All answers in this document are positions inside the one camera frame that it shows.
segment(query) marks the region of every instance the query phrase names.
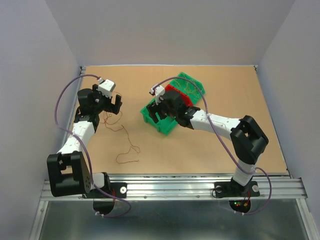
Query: green crate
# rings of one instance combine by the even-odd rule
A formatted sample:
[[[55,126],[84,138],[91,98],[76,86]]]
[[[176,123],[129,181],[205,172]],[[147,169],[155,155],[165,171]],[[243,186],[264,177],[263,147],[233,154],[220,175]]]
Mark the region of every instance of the green crate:
[[[204,86],[201,82],[195,80],[194,78],[190,77],[189,75],[185,74],[184,72],[180,72],[178,77],[188,79],[192,81],[202,92],[202,94],[205,94],[206,91],[204,89]],[[191,102],[195,105],[200,99],[201,94],[199,91],[193,86],[190,82],[183,80],[183,79],[173,79],[170,82],[170,85],[175,87],[176,89],[179,89],[184,94],[188,95],[191,99]]]
[[[180,72],[178,77],[185,78],[188,80],[191,80],[193,83],[195,83],[198,88],[200,88],[201,92],[205,94],[205,89],[201,82],[195,80],[194,78],[190,77],[189,75],[185,74],[184,72]],[[187,94],[192,103],[196,104],[200,99],[201,99],[201,94],[198,92],[198,90],[189,82],[183,80],[183,79],[173,79],[170,82],[170,85],[175,87],[176,89],[180,90],[184,94]],[[149,112],[147,110],[147,106],[145,106],[143,109],[141,109],[140,113],[143,115],[143,120],[151,124],[156,128],[156,130],[160,133],[163,133],[164,135],[168,135],[174,127],[178,124],[174,119],[170,117],[166,117],[163,120],[159,120],[158,123],[155,123],[152,118],[149,116]]]

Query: gray wall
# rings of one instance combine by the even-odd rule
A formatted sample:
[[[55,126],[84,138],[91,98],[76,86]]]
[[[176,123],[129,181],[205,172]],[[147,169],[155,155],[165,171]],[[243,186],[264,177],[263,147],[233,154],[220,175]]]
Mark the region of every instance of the gray wall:
[[[296,0],[258,67],[290,173],[320,230],[320,1]]]
[[[294,0],[46,2],[81,65],[251,65]]]
[[[0,1],[0,239],[28,239],[62,132],[55,100],[78,64],[43,0]],[[66,124],[71,98],[61,103]]]

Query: tan tabletop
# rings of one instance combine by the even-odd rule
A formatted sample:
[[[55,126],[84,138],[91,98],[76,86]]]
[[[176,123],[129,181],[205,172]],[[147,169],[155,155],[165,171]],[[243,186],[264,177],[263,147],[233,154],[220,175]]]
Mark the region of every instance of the tan tabletop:
[[[150,88],[160,81],[185,72],[200,81],[206,91],[209,112],[231,118],[250,115],[255,118],[269,138],[269,144],[258,166],[269,173],[285,173],[286,165],[252,66],[89,66],[87,74],[95,74],[116,83],[114,91],[121,93],[123,113],[120,120],[108,126],[113,130],[127,130],[133,145],[140,153],[130,149],[124,129],[112,131],[100,123],[88,144],[94,172],[111,174],[199,174],[233,173],[232,162],[213,133],[191,130],[177,125],[165,136],[144,122],[140,110],[152,100]],[[86,77],[81,88],[92,88],[97,81]],[[204,108],[200,101],[198,107]],[[113,123],[121,115],[107,120]],[[225,140],[232,150],[231,141]]]

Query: purple hose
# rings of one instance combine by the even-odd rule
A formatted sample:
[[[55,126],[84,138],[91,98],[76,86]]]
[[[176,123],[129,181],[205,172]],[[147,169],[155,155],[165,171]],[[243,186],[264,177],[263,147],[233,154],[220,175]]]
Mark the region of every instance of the purple hose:
[[[80,76],[77,76],[77,77],[75,77],[74,79],[72,79],[72,80],[63,88],[62,92],[60,93],[60,95],[59,95],[59,97],[58,97],[58,100],[56,101],[55,108],[54,108],[54,121],[55,121],[55,125],[56,125],[59,129],[61,129],[61,130],[65,131],[65,132],[67,132],[68,134],[74,136],[74,137],[78,140],[78,142],[80,143],[80,145],[81,145],[81,147],[82,147],[82,149],[83,149],[83,151],[84,151],[84,153],[85,153],[85,155],[86,155],[86,158],[87,158],[87,160],[88,160],[89,170],[90,170],[91,184],[92,184],[100,193],[102,193],[103,195],[105,195],[105,196],[107,196],[107,197],[109,197],[109,198],[115,199],[115,200],[119,200],[119,201],[121,201],[121,202],[123,202],[123,203],[128,204],[128,206],[129,206],[129,209],[128,209],[126,212],[121,213],[121,214],[119,214],[119,215],[108,216],[108,215],[101,215],[100,213],[99,213],[99,215],[102,216],[102,217],[104,217],[104,218],[116,218],[116,217],[121,217],[121,216],[127,214],[128,212],[130,212],[130,210],[131,210],[131,208],[132,208],[130,202],[128,202],[127,200],[124,200],[124,199],[122,199],[122,198],[119,198],[119,197],[116,197],[116,196],[112,196],[111,194],[106,193],[105,191],[101,190],[101,189],[94,183],[92,163],[91,163],[91,159],[90,159],[88,150],[87,150],[87,148],[86,148],[86,145],[85,145],[84,142],[80,139],[80,137],[78,137],[77,135],[73,134],[72,131],[64,128],[63,126],[60,126],[59,123],[58,123],[57,111],[58,111],[58,106],[59,106],[59,102],[60,102],[60,100],[61,100],[61,97],[62,97],[63,94],[65,93],[66,89],[67,89],[74,81],[76,81],[76,80],[78,80],[78,79],[80,79],[80,78],[82,78],[82,77],[94,77],[94,78],[96,78],[96,79],[99,79],[99,78],[100,78],[99,76],[96,76],[96,75],[93,75],[93,74],[80,75]]]
[[[158,84],[156,84],[155,86],[152,87],[153,90],[155,90],[157,87],[159,87],[161,84],[164,84],[165,82],[168,82],[170,80],[173,80],[173,79],[182,79],[184,81],[187,81],[189,83],[191,83],[197,90],[198,92],[201,94],[201,98],[203,100],[203,103],[204,103],[204,108],[205,108],[205,113],[206,113],[206,117],[215,133],[215,135],[217,136],[217,138],[219,139],[220,143],[222,144],[222,146],[224,147],[224,149],[226,150],[226,152],[228,153],[228,155],[230,156],[230,158],[232,159],[232,161],[235,163],[235,165],[242,171],[244,172],[245,174],[248,174],[248,175],[251,175],[251,174],[254,174],[256,172],[256,169],[259,169],[260,171],[262,171],[264,173],[264,175],[266,176],[266,178],[268,179],[268,182],[269,182],[269,186],[270,186],[270,193],[269,193],[269,197],[267,199],[267,201],[265,202],[265,204],[258,210],[256,211],[253,211],[253,212],[250,212],[250,213],[244,213],[244,215],[253,215],[253,214],[256,214],[260,211],[262,211],[266,206],[267,204],[269,203],[270,199],[271,199],[271,194],[272,194],[272,185],[271,185],[271,180],[270,180],[270,177],[268,176],[268,174],[260,167],[256,167],[254,169],[254,171],[252,172],[249,172],[249,171],[246,171],[244,170],[240,165],[239,163],[237,162],[237,160],[235,159],[235,157],[232,155],[231,151],[228,149],[227,145],[225,144],[225,142],[222,140],[221,136],[218,134],[218,131],[216,129],[216,127],[214,126],[214,123],[212,122],[212,120],[210,119],[210,116],[209,116],[209,110],[208,110],[208,105],[207,105],[207,101],[205,99],[205,96],[204,94],[201,92],[200,88],[194,83],[192,82],[191,80],[187,79],[187,78],[184,78],[184,77],[179,77],[179,76],[173,76],[173,77],[169,77],[161,82],[159,82]]]

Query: purple cable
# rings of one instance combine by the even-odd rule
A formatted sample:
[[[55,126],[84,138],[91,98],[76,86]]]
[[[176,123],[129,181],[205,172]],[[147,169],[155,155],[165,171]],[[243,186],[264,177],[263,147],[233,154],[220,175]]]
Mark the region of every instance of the purple cable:
[[[78,80],[78,79],[80,79],[80,78],[82,78],[82,77],[94,77],[94,78],[96,78],[96,79],[99,79],[99,78],[100,78],[99,76],[96,76],[96,75],[93,75],[93,74],[83,74],[83,75],[77,76],[77,77],[75,77],[74,79],[72,79],[72,80],[63,88],[62,92],[60,93],[60,95],[59,95],[59,97],[58,97],[58,100],[56,101],[55,108],[54,108],[54,121],[55,121],[55,125],[56,125],[59,129],[61,129],[61,130],[65,131],[65,132],[67,132],[68,134],[74,136],[74,137],[78,140],[78,142],[80,143],[80,145],[81,145],[81,147],[82,147],[82,149],[83,149],[83,151],[84,151],[84,153],[85,153],[85,155],[86,155],[86,158],[87,158],[87,160],[88,160],[89,170],[90,170],[91,184],[92,184],[100,193],[102,193],[103,195],[105,195],[105,196],[107,196],[107,197],[109,197],[109,198],[115,199],[115,200],[119,200],[119,201],[121,201],[121,202],[123,202],[123,203],[128,204],[128,206],[129,206],[129,209],[128,209],[126,212],[121,213],[121,214],[119,214],[119,215],[108,216],[108,215],[102,215],[102,214],[100,214],[100,213],[98,213],[98,214],[99,214],[100,216],[104,217],[104,218],[116,218],[116,217],[121,217],[121,216],[127,214],[128,212],[130,212],[130,210],[131,210],[131,208],[132,208],[130,202],[128,202],[127,200],[124,200],[124,199],[122,199],[122,198],[119,198],[119,197],[116,197],[116,196],[112,196],[111,194],[108,194],[107,192],[101,190],[101,189],[95,184],[94,178],[93,178],[92,163],[91,163],[91,159],[90,159],[88,150],[87,150],[87,148],[86,148],[86,145],[85,145],[84,142],[80,139],[80,137],[78,137],[76,134],[73,134],[72,131],[64,128],[63,126],[60,126],[59,123],[58,123],[57,111],[58,111],[58,106],[59,106],[59,102],[60,102],[60,100],[61,100],[61,97],[62,97],[63,94],[65,93],[66,89],[67,89],[74,81],[76,81],[76,80]]]
[[[184,80],[184,81],[187,81],[187,82],[191,83],[191,84],[198,90],[198,92],[200,93],[201,98],[202,98],[202,100],[203,100],[203,103],[204,103],[204,108],[205,108],[206,117],[207,117],[207,119],[208,119],[208,121],[209,121],[209,123],[210,123],[210,125],[211,125],[211,127],[212,127],[212,129],[213,129],[213,131],[214,131],[214,133],[215,133],[215,135],[217,136],[217,138],[219,139],[220,143],[222,144],[222,146],[224,147],[224,149],[226,150],[226,152],[228,153],[228,155],[230,156],[230,158],[232,159],[232,161],[235,163],[235,165],[236,165],[242,172],[244,172],[245,174],[248,174],[248,175],[254,174],[254,173],[256,172],[256,169],[259,169],[259,170],[261,170],[261,171],[264,173],[264,175],[265,175],[266,178],[268,179],[269,186],[270,186],[269,197],[268,197],[266,203],[265,203],[260,209],[258,209],[258,210],[256,210],[256,211],[253,211],[253,212],[250,212],[250,213],[245,213],[245,215],[253,215],[253,214],[256,214],[256,213],[262,211],[262,210],[267,206],[267,204],[269,203],[269,201],[270,201],[270,199],[271,199],[271,194],[272,194],[272,185],[271,185],[271,180],[270,180],[270,177],[268,176],[268,174],[267,174],[262,168],[260,168],[260,167],[256,167],[256,168],[254,169],[254,171],[249,172],[249,171],[244,170],[244,169],[239,165],[239,163],[237,162],[237,160],[235,159],[235,157],[232,155],[231,151],[229,150],[229,148],[227,147],[227,145],[225,144],[225,142],[222,140],[221,136],[218,134],[218,131],[217,131],[214,123],[212,122],[212,120],[211,120],[211,118],[210,118],[210,116],[209,116],[209,110],[208,110],[208,105],[207,105],[207,101],[206,101],[206,99],[205,99],[205,96],[204,96],[204,94],[201,92],[200,88],[199,88],[193,81],[191,81],[191,80],[189,80],[189,79],[187,79],[187,78],[184,78],[184,77],[173,76],[173,77],[169,77],[169,78],[167,78],[167,79],[159,82],[158,84],[156,84],[155,86],[153,86],[152,89],[155,90],[155,89],[156,89],[157,87],[159,87],[161,84],[164,84],[165,82],[168,82],[168,81],[173,80],[173,79],[182,79],[182,80]]]

